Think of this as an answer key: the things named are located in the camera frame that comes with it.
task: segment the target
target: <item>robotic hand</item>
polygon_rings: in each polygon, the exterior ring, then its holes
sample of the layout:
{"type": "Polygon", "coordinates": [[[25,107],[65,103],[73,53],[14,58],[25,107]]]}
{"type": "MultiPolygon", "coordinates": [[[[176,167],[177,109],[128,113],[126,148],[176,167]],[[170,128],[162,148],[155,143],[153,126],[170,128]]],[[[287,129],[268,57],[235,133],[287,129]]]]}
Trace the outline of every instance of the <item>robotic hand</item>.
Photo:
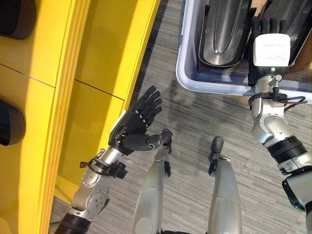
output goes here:
{"type": "Polygon", "coordinates": [[[291,204],[306,211],[306,225],[311,233],[312,222],[312,155],[288,126],[284,112],[306,103],[305,97],[287,98],[279,93],[279,84],[290,57],[290,37],[282,20],[277,33],[277,21],[270,19],[270,33],[266,19],[252,19],[252,48],[249,53],[249,75],[256,94],[249,99],[253,115],[253,136],[268,149],[278,163],[278,169],[288,176],[282,186],[291,204]]]}
{"type": "Polygon", "coordinates": [[[123,179],[127,174],[121,163],[124,155],[135,150],[146,151],[159,147],[171,139],[169,130],[146,135],[154,117],[161,112],[162,100],[155,86],[150,87],[135,107],[119,118],[109,137],[109,148],[100,152],[80,167],[88,167],[72,204],[60,222],[55,234],[85,234],[92,220],[108,205],[108,191],[113,178],[123,179]]]}

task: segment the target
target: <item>floor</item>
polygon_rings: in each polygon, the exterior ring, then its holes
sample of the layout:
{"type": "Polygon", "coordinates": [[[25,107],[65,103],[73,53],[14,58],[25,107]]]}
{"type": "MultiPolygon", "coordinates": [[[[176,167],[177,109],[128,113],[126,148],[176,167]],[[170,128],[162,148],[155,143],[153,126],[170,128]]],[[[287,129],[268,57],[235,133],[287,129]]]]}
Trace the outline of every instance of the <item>floor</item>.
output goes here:
{"type": "MultiPolygon", "coordinates": [[[[182,88],[175,74],[181,0],[161,2],[139,73],[133,102],[149,86],[161,92],[163,111],[150,134],[173,133],[172,176],[164,182],[163,229],[203,234],[207,231],[214,178],[208,176],[210,144],[224,138],[242,201],[244,234],[303,234],[305,214],[293,208],[281,186],[284,176],[267,150],[251,135],[247,99],[195,93],[182,88]]],[[[288,111],[296,136],[311,150],[311,105],[288,111]]],[[[111,202],[91,225],[90,234],[131,233],[138,191],[156,152],[134,152],[123,161],[128,174],[110,189],[111,202]]],[[[68,205],[55,198],[51,222],[60,221],[68,205]]]]}

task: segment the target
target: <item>gray plastic bin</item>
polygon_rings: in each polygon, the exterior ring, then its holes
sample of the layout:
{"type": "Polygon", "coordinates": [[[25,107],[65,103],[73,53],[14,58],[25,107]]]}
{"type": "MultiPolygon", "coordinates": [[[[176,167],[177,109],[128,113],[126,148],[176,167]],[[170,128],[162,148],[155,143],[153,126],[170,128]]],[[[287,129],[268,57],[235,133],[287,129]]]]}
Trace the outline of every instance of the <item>gray plastic bin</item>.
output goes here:
{"type": "MultiPolygon", "coordinates": [[[[212,70],[198,66],[198,42],[205,5],[209,0],[186,0],[181,27],[180,46],[176,63],[176,77],[186,89],[196,92],[252,96],[254,87],[248,86],[248,64],[241,62],[233,70],[212,70]]],[[[305,96],[312,103],[312,84],[291,80],[287,75],[280,84],[280,92],[305,96]]]]}

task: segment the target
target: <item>yellow cabinet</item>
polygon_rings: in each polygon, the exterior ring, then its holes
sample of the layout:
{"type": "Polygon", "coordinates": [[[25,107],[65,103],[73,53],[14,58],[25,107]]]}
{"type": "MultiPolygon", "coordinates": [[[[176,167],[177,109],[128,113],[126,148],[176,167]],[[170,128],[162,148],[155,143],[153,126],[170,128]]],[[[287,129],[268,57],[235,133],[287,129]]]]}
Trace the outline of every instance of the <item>yellow cabinet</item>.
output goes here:
{"type": "Polygon", "coordinates": [[[52,87],[0,65],[0,98],[26,120],[22,142],[0,145],[1,233],[35,233],[53,95],[52,87]]]}
{"type": "Polygon", "coordinates": [[[75,79],[131,98],[159,0],[93,0],[75,79]]]}
{"type": "Polygon", "coordinates": [[[0,64],[55,87],[70,0],[36,0],[37,20],[24,40],[0,37],[0,64]]]}
{"type": "Polygon", "coordinates": [[[48,233],[53,195],[69,202],[79,162],[107,147],[129,105],[160,0],[35,2],[32,34],[0,37],[0,98],[26,119],[24,139],[0,146],[5,234],[48,233]]]}
{"type": "Polygon", "coordinates": [[[89,161],[100,148],[107,148],[111,128],[118,119],[123,100],[79,81],[74,82],[67,125],[58,166],[56,194],[70,198],[81,183],[84,169],[79,162],[89,161]]]}

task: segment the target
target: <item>cable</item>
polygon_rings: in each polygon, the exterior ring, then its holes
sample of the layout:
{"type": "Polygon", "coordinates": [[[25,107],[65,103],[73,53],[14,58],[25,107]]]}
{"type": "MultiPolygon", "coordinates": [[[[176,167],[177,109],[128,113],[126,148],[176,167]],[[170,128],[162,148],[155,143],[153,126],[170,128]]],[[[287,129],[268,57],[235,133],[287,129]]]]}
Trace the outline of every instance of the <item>cable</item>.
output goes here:
{"type": "Polygon", "coordinates": [[[299,105],[299,104],[304,104],[304,103],[307,103],[307,101],[305,101],[306,97],[304,96],[297,96],[297,97],[290,97],[290,98],[286,98],[286,99],[283,99],[283,98],[278,98],[276,101],[280,102],[280,103],[284,103],[285,106],[287,104],[291,104],[290,106],[286,107],[284,109],[284,112],[288,111],[290,108],[293,108],[295,107],[296,105],[299,105]]]}

